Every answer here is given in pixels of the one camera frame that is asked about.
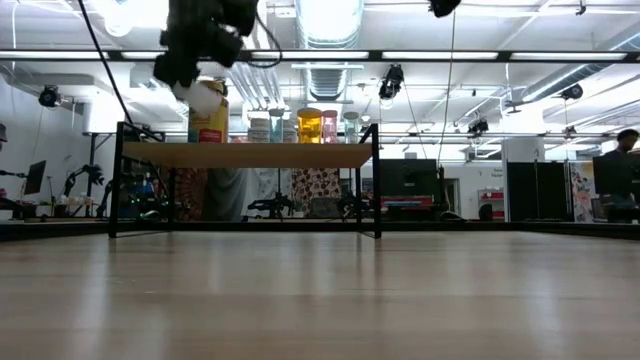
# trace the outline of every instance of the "ceiling pipe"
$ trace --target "ceiling pipe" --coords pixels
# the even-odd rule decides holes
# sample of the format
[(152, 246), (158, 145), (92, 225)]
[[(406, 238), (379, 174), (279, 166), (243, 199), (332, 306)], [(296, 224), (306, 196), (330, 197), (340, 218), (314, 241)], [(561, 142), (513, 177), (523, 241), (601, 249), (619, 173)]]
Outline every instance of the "ceiling pipe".
[[(352, 49), (358, 42), (364, 0), (295, 0), (296, 23), (302, 48)], [(347, 85), (349, 70), (307, 69), (311, 96), (335, 101)]]
[(275, 95), (273, 94), (273, 88), (271, 87), (271, 83), (267, 78), (266, 71), (261, 71), (263, 69), (256, 69), (250, 66), (248, 66), (248, 68), (249, 68), (249, 76), (251, 76), (251, 78), (253, 79), (256, 79), (256, 82), (258, 81), (257, 79), (260, 79), (260, 81), (262, 82), (262, 87), (264, 88), (264, 92), (262, 92), (262, 89), (260, 87), (258, 87), (258, 90), (262, 93), (263, 98), (267, 97), (269, 99), (269, 104), (275, 104), (277, 100)]
[(618, 106), (614, 109), (606, 111), (602, 114), (599, 114), (596, 116), (589, 116), (580, 120), (573, 121), (567, 126), (575, 126), (576, 130), (584, 130), (590, 126), (594, 126), (606, 120), (611, 120), (612, 118), (616, 118), (616, 117), (620, 117), (620, 116), (624, 116), (629, 113), (632, 113), (637, 110), (638, 105), (640, 105), (640, 100), (631, 101), (624, 105)]
[[(640, 49), (640, 29), (638, 24), (628, 28), (599, 47), (599, 50), (607, 51), (638, 51), (638, 49)], [(514, 99), (513, 104), (522, 105), (537, 102), (549, 96), (556, 95), (612, 65), (613, 64), (584, 64), (565, 66), (524, 89), (522, 94), (520, 94), (520, 98)]]
[(278, 104), (278, 108), (284, 109), (284, 106), (285, 106), (284, 97), (282, 96), (282, 91), (280, 88), (280, 84), (278, 82), (278, 76), (276, 75), (276, 72), (267, 71), (266, 75), (270, 83), (276, 84), (276, 86), (274, 86), (272, 89), (273, 89), (274, 96), (276, 97), (276, 103)]
[(244, 101), (247, 101), (252, 108), (259, 109), (261, 104), (257, 95), (252, 91), (248, 82), (246, 81), (244, 74), (239, 68), (240, 64), (236, 63), (229, 71), (229, 77), (231, 81), (236, 86), (238, 91), (240, 92), (240, 96)]
[(242, 63), (236, 63), (234, 67), (236, 66), (238, 67), (241, 74), (249, 75), (249, 76), (243, 76), (240, 80), (244, 81), (247, 84), (249, 93), (251, 94), (251, 96), (255, 97), (258, 100), (258, 103), (260, 103), (260, 108), (266, 109), (267, 101), (265, 100), (265, 97), (262, 94), (262, 89), (258, 84), (258, 80), (256, 80), (256, 78), (250, 75), (250, 69), (248, 69), (249, 66), (247, 64), (242, 64)]

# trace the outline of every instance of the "table top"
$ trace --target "table top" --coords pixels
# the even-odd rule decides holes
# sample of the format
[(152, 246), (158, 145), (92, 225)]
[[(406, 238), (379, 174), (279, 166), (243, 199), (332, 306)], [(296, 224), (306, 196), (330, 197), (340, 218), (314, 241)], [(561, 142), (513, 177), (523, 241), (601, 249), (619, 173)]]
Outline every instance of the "table top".
[(175, 168), (359, 168), (370, 144), (125, 143), (123, 155)]

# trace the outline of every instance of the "yellow container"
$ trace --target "yellow container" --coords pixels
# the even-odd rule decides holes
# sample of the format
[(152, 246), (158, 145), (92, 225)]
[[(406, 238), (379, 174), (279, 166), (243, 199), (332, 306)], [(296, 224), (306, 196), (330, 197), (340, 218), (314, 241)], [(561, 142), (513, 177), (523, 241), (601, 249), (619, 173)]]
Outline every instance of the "yellow container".
[[(224, 83), (222, 81), (202, 81), (212, 91), (222, 96)], [(201, 117), (194, 111), (189, 115), (189, 142), (226, 143), (229, 135), (229, 102), (224, 97), (211, 97), (212, 101), (220, 101), (218, 111), (209, 116)]]
[(314, 108), (298, 110), (298, 131), (301, 144), (322, 142), (322, 111)]

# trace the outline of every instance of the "jar lid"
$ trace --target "jar lid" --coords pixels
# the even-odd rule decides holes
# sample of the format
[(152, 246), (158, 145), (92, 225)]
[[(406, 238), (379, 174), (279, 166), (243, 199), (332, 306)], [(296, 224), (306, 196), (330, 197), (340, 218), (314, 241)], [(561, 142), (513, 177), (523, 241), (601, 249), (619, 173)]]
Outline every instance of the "jar lid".
[(283, 129), (287, 129), (287, 128), (295, 129), (296, 127), (296, 123), (292, 120), (280, 119), (278, 120), (278, 122), (282, 125)]
[(298, 110), (298, 116), (322, 116), (322, 111), (316, 108), (302, 108)]
[(356, 112), (356, 111), (348, 111), (344, 114), (342, 114), (342, 117), (345, 120), (359, 120), (360, 119), (360, 113)]
[(325, 110), (322, 112), (323, 117), (338, 117), (338, 112), (335, 110)]
[(283, 117), (284, 109), (271, 109), (269, 110), (269, 116), (271, 117)]
[(251, 119), (251, 128), (268, 128), (269, 127), (269, 119), (260, 119), (260, 118), (255, 118), (255, 119)]

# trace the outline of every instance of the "dark monitor screen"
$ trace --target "dark monitor screen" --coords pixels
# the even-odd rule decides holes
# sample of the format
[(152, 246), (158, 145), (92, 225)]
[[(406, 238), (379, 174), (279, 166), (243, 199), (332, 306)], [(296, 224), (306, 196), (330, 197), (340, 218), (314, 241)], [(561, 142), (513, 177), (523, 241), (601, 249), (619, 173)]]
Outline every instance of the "dark monitor screen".
[(436, 160), (398, 159), (380, 161), (382, 196), (430, 196), (439, 198)]
[(37, 194), (40, 192), (46, 165), (46, 161), (41, 161), (37, 164), (31, 165), (29, 168), (29, 174), (27, 174), (27, 185), (24, 188), (25, 195)]
[(598, 156), (593, 158), (596, 194), (630, 194), (633, 166), (630, 157)]

